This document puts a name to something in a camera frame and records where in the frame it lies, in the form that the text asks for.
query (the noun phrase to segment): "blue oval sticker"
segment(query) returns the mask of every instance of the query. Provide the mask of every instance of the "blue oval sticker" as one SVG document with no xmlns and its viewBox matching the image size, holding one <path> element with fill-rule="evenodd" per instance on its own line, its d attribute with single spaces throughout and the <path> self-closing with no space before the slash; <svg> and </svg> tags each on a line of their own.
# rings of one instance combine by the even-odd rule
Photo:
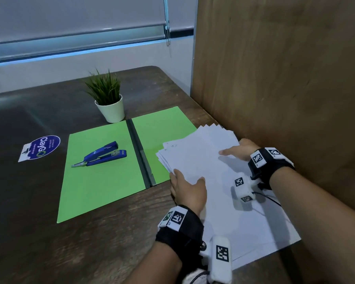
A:
<svg viewBox="0 0 355 284">
<path fill-rule="evenodd" d="M 46 156 L 53 152 L 60 143 L 61 139 L 56 135 L 47 135 L 37 138 L 23 146 L 19 162 Z"/>
</svg>

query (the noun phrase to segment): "wrist strap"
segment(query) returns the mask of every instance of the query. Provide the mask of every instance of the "wrist strap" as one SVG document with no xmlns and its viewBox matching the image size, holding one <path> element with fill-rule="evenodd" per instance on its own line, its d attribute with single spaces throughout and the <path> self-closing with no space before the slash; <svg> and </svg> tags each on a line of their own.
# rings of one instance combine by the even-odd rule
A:
<svg viewBox="0 0 355 284">
<path fill-rule="evenodd" d="M 167 244 L 179 256 L 183 265 L 198 258 L 203 242 L 204 226 L 187 206 L 170 209 L 158 225 L 156 241 Z"/>
<path fill-rule="evenodd" d="M 295 170 L 293 162 L 281 154 L 274 147 L 260 148 L 251 154 L 248 166 L 252 172 L 251 179 L 260 178 L 266 185 L 270 185 L 272 174 L 282 167 L 290 167 Z"/>
</svg>

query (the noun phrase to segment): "sheet of paper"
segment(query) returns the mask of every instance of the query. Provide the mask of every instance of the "sheet of paper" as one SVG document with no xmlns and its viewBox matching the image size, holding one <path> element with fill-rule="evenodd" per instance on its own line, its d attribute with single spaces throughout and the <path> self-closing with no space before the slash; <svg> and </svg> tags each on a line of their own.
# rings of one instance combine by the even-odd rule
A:
<svg viewBox="0 0 355 284">
<path fill-rule="evenodd" d="M 247 204 L 237 199 L 234 181 L 241 172 L 250 176 L 251 171 L 247 162 L 218 154 L 234 145 L 238 145 L 238 140 L 232 131 L 211 125 L 164 143 L 158 155 L 165 167 L 170 171 L 179 169 L 191 184 L 205 177 L 208 198 L 200 215 L 203 240 L 208 242 L 213 235 L 227 237 L 236 269 L 295 243 L 300 237 L 283 209 L 272 201 L 260 195 Z M 275 198 L 272 191 L 263 193 Z"/>
<path fill-rule="evenodd" d="M 71 167 L 117 141 L 127 157 L 88 167 Z M 57 223 L 145 189 L 141 170 L 125 121 L 71 134 L 68 139 Z"/>
<path fill-rule="evenodd" d="M 169 180 L 169 172 L 156 153 L 163 148 L 162 143 L 184 138 L 196 127 L 178 107 L 133 118 L 133 123 L 156 183 Z"/>
</svg>

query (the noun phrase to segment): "potted plant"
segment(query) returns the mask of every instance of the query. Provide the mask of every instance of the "potted plant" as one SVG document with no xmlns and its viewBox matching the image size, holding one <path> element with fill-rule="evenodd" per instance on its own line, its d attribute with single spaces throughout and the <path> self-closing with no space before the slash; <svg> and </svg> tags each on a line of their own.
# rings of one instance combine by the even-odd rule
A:
<svg viewBox="0 0 355 284">
<path fill-rule="evenodd" d="M 108 123 L 118 123 L 125 118 L 124 104 L 120 94 L 120 80 L 117 76 L 90 73 L 91 77 L 85 84 L 89 87 L 87 93 L 95 99 L 95 104 Z"/>
</svg>

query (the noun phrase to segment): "green paper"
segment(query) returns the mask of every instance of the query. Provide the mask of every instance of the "green paper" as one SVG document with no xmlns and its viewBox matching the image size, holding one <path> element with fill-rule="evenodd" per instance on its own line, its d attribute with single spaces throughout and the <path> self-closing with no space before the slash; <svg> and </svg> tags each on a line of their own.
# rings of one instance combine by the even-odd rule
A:
<svg viewBox="0 0 355 284">
<path fill-rule="evenodd" d="M 164 142 L 185 138 L 196 131 L 196 127 L 178 107 L 136 117 L 133 124 L 156 183 L 169 180 L 168 171 L 155 154 L 163 148 Z"/>
<path fill-rule="evenodd" d="M 88 167 L 71 167 L 116 141 L 127 157 Z M 125 121 L 70 134 L 57 223 L 145 189 Z"/>
</svg>

